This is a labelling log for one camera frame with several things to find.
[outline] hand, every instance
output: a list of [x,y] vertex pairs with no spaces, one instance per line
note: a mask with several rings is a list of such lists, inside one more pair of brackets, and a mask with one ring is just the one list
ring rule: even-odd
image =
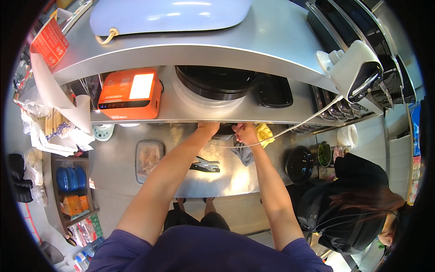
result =
[[198,123],[198,129],[207,131],[211,136],[215,135],[220,127],[220,123]]
[[236,133],[237,141],[245,145],[258,143],[257,130],[251,123],[238,123],[237,126],[232,126]]

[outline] purple t-shirt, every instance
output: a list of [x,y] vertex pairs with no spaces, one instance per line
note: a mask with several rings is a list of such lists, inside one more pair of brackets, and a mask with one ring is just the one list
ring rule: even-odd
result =
[[281,252],[219,228],[169,228],[154,246],[114,230],[88,271],[331,271],[303,238]]

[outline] green vegetables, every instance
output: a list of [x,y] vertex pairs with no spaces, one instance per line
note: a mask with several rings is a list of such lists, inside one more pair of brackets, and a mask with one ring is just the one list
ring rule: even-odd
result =
[[319,148],[317,151],[317,157],[319,158],[319,163],[322,166],[327,166],[326,164],[328,163],[328,159],[326,158],[327,154],[325,154],[326,153],[325,151],[326,150],[325,150],[324,146],[322,144],[319,144]]

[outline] white scale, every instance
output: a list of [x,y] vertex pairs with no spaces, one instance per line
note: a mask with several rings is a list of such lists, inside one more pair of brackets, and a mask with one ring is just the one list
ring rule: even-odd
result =
[[99,141],[107,141],[112,137],[114,124],[104,124],[101,126],[92,126],[94,130],[95,139]]

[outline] foot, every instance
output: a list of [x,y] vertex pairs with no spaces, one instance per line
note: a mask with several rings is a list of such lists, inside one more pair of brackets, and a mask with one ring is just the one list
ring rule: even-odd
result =
[[207,203],[208,201],[213,202],[215,198],[203,198],[202,201],[204,201],[204,203]]
[[203,201],[205,202],[204,216],[209,212],[216,212],[216,208],[213,205],[213,199],[214,198],[203,198]]
[[186,210],[184,209],[183,203],[186,202],[186,199],[185,198],[177,198],[177,202],[178,202],[178,206],[180,207],[180,210],[185,212]]

